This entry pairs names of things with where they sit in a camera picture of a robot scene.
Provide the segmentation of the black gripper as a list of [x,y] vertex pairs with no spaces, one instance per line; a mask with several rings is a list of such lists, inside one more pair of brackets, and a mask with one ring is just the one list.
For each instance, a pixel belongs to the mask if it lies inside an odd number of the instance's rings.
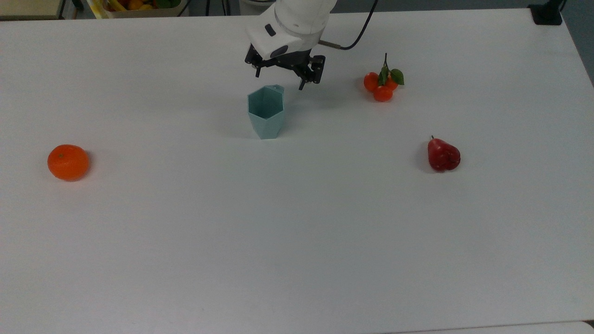
[[302,91],[306,84],[321,82],[325,67],[325,56],[310,55],[310,50],[295,51],[263,59],[253,45],[247,51],[245,63],[255,69],[255,77],[259,78],[261,69],[276,66],[294,72],[299,78],[299,91]]

